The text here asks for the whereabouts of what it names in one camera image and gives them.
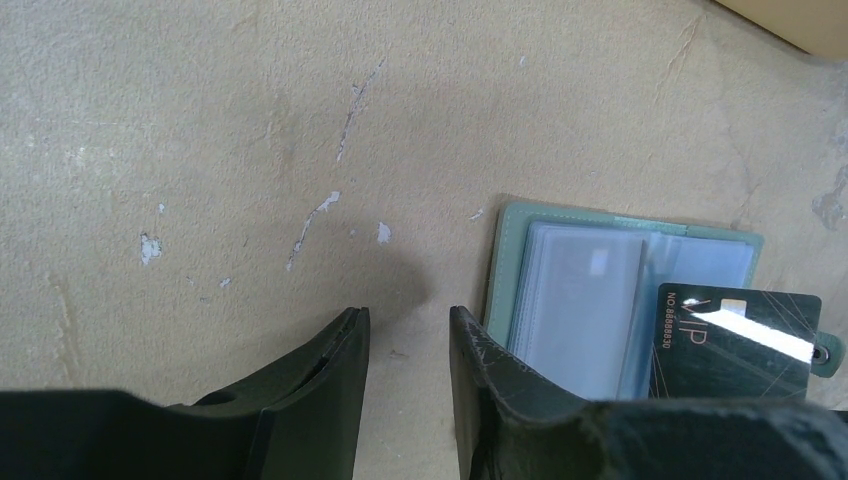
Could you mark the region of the teal card holder wallet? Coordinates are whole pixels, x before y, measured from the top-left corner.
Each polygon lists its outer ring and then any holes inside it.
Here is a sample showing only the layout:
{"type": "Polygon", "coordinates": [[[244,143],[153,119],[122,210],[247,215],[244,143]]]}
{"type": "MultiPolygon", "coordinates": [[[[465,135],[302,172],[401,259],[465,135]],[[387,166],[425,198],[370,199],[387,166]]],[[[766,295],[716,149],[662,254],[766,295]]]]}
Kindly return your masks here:
{"type": "MultiPolygon", "coordinates": [[[[753,289],[762,247],[755,233],[512,202],[498,221],[485,325],[579,397],[648,398],[659,287],[753,289]]],[[[810,378],[833,376],[846,352],[818,326],[810,378]]]]}

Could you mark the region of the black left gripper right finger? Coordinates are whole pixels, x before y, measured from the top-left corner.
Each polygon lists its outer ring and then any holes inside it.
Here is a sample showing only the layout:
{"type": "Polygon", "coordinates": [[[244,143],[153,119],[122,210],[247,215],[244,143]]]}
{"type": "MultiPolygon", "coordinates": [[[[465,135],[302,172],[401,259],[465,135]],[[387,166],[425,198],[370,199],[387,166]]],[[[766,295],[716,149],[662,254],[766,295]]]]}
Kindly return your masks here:
{"type": "Polygon", "coordinates": [[[843,479],[847,415],[774,399],[587,401],[449,313],[464,479],[843,479]]]}

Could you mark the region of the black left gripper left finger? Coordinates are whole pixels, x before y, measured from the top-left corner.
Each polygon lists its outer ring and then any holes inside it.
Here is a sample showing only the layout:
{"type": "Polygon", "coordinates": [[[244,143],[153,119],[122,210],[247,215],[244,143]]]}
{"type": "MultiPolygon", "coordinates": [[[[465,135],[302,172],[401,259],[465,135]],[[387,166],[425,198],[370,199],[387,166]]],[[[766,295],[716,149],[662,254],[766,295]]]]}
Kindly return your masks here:
{"type": "Polygon", "coordinates": [[[119,390],[5,391],[5,479],[349,479],[370,316],[349,308],[299,348],[191,405],[119,390]]]}

